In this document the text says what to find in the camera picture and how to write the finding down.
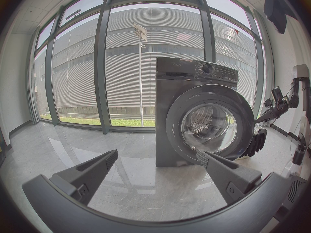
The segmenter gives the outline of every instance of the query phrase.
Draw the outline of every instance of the grass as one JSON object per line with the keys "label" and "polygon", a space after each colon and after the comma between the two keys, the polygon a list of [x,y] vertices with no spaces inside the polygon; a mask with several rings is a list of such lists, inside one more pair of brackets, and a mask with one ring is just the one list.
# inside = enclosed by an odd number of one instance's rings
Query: grass
{"label": "grass", "polygon": [[[41,115],[41,118],[51,120],[51,115]],[[61,122],[71,122],[80,124],[100,125],[99,119],[83,119],[73,117],[61,117]],[[123,126],[123,127],[140,127],[140,120],[127,120],[127,119],[111,119],[112,126]],[[156,123],[153,120],[144,120],[144,127],[155,127]]]}

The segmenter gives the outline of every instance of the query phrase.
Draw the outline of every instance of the curtain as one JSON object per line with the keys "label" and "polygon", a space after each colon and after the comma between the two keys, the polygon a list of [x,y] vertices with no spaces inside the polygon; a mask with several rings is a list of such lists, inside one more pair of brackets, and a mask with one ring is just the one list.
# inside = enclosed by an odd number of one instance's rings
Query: curtain
{"label": "curtain", "polygon": [[38,123],[41,120],[41,116],[38,111],[37,100],[35,96],[35,82],[34,82],[34,72],[35,72],[35,48],[36,42],[39,35],[39,27],[35,30],[31,37],[28,54],[27,54],[27,66],[26,66],[26,92],[28,98],[28,108],[31,116],[31,121],[33,124]]}

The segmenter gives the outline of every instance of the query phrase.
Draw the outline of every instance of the door glass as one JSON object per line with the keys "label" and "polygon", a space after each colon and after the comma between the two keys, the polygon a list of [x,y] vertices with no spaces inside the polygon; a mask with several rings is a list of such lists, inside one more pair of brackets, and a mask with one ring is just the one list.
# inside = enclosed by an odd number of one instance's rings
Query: door glass
{"label": "door glass", "polygon": [[47,45],[35,56],[34,87],[41,118],[50,119],[50,111],[45,93],[45,54]]}
{"label": "door glass", "polygon": [[80,0],[65,10],[60,26],[81,14],[103,3],[104,0]]}
{"label": "door glass", "polygon": [[111,10],[106,40],[106,88],[112,126],[141,126],[139,37],[134,23],[146,28],[142,39],[144,126],[155,126],[156,57],[204,60],[200,12],[169,4],[139,4]]}
{"label": "door glass", "polygon": [[55,38],[52,85],[61,122],[100,125],[94,88],[94,41],[99,14]]}
{"label": "door glass", "polygon": [[221,153],[235,139],[237,125],[232,113],[218,104],[201,104],[181,122],[182,136],[193,150]]}
{"label": "door glass", "polygon": [[45,29],[42,30],[42,32],[39,34],[39,38],[38,38],[38,42],[37,42],[37,48],[38,49],[43,42],[45,42],[45,40],[47,38],[49,38],[51,30],[52,30],[52,26],[53,26],[54,20],[52,20],[46,27]]}
{"label": "door glass", "polygon": [[209,7],[220,10],[250,29],[245,10],[231,0],[206,0]]}
{"label": "door glass", "polygon": [[257,82],[254,38],[235,24],[211,14],[215,34],[216,63],[238,70],[237,91],[253,107]]}

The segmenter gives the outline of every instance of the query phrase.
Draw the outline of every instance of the washing machine door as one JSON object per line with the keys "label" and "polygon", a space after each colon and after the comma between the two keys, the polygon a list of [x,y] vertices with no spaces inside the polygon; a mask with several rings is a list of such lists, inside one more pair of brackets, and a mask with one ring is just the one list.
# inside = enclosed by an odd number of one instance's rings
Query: washing machine door
{"label": "washing machine door", "polygon": [[239,157],[254,134],[254,115],[238,92],[206,84],[189,89],[172,104],[166,118],[168,139],[184,159],[200,165],[196,151],[229,160]]}

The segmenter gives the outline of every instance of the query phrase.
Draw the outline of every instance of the black cloth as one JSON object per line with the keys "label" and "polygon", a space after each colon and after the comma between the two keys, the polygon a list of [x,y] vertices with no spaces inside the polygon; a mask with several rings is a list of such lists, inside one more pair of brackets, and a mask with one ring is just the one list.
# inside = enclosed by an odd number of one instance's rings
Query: black cloth
{"label": "black cloth", "polygon": [[257,134],[254,134],[253,139],[248,146],[248,148],[245,150],[245,152],[240,156],[246,156],[252,157],[256,152],[259,152],[260,149],[263,148],[267,136],[267,130],[266,129],[259,129]]}

